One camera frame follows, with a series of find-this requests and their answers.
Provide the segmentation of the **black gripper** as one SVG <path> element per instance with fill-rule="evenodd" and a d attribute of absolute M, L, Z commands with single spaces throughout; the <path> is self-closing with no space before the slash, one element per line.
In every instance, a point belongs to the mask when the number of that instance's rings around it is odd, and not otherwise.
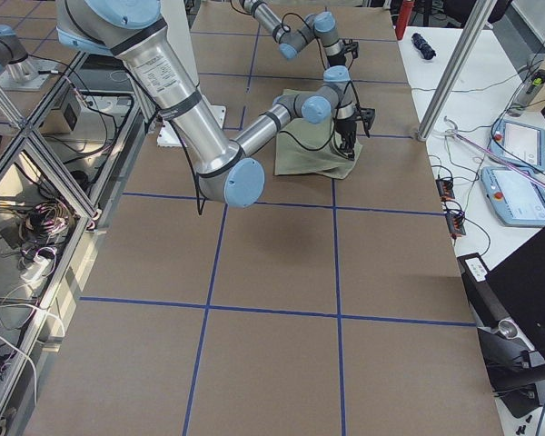
<path fill-rule="evenodd" d="M 362 123 L 364 134 L 370 137 L 370 130 L 374 121 L 375 110 L 373 108 L 350 104 L 338 110 L 335 118 L 335 129 L 341 137 L 338 151 L 342 157 L 348 160 L 355 159 L 357 123 Z"/>
<path fill-rule="evenodd" d="M 352 64 L 359 56 L 359 42 L 353 39 L 339 39 L 335 44 L 325 48 L 325 54 L 330 67 L 346 66 L 348 55 Z"/>

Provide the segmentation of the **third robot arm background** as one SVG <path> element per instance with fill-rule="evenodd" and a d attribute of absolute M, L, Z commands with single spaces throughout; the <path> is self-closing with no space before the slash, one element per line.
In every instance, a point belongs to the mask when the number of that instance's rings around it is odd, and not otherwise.
<path fill-rule="evenodd" d="M 46 76 L 9 25 L 0 25 L 0 86 L 7 91 L 37 92 Z"/>

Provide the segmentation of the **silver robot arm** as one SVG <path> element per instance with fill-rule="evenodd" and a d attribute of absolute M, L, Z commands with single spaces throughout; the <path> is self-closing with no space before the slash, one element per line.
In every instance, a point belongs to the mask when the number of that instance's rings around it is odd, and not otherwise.
<path fill-rule="evenodd" d="M 279 17 L 265 1 L 239 1 L 243 14 L 250 15 L 263 27 L 278 45 L 281 55 L 294 59 L 311 42 L 315 41 L 329 67 L 352 63 L 359 55 L 359 43 L 339 35 L 337 22 L 330 11 L 302 17 L 286 13 Z"/>
<path fill-rule="evenodd" d="M 155 103 L 159 115 L 183 137 L 196 194 L 244 208 L 263 192 L 265 175 L 253 155 L 296 118 L 310 124 L 331 120 L 341 139 L 335 152 L 355 156 L 357 126 L 370 130 L 372 108 L 363 108 L 346 66 L 358 44 L 339 37 L 330 12 L 307 16 L 291 30 L 264 1 L 243 1 L 243 10 L 269 31 L 287 59 L 317 40 L 328 61 L 315 92 L 277 97 L 272 107 L 233 139 L 228 138 L 168 41 L 168 23 L 158 1 L 59 1 L 57 32 L 62 45 L 121 60 Z"/>

